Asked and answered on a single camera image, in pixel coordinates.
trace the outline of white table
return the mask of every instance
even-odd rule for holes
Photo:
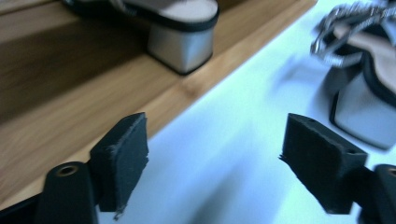
[[[330,124],[320,87],[329,66],[309,55],[319,1],[290,28],[149,140],[149,162],[118,223],[356,223],[325,214],[281,154],[288,113],[316,119],[369,153],[367,167],[395,164]],[[112,223],[113,214],[101,214]]]

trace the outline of wooden shelf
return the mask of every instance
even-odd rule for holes
[[[154,135],[315,4],[218,2],[213,57],[188,77],[146,54],[146,21],[82,19],[60,2],[0,16],[0,210],[55,165],[86,161],[129,114],[146,112]]]

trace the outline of sandal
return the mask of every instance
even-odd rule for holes
[[[206,63],[219,17],[215,0],[63,0],[79,15],[97,15],[113,6],[152,21],[148,53],[181,75]]]
[[[396,4],[337,7],[322,21],[312,53],[360,72],[334,96],[331,122],[375,147],[396,143]]]

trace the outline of black foam block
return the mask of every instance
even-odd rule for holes
[[[103,212],[122,212],[148,163],[144,113],[120,120],[91,150],[90,167]]]
[[[396,166],[377,165],[373,189],[381,223],[396,223]]]
[[[90,171],[71,161],[50,170],[35,212],[35,224],[97,224]]]
[[[367,153],[319,122],[289,114],[280,159],[329,214],[349,214],[348,176],[364,167]]]

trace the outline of metal chain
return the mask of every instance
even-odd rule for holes
[[[337,55],[334,52],[345,45],[354,34],[383,20],[396,19],[396,5],[381,7],[355,3],[351,6],[341,5],[335,7],[318,25],[319,34],[311,45],[311,53],[318,56],[325,63],[336,67],[347,67],[361,61],[361,53],[353,53],[346,56]],[[326,44],[324,38],[331,35],[336,25],[340,23],[355,23],[349,32],[341,38]]]

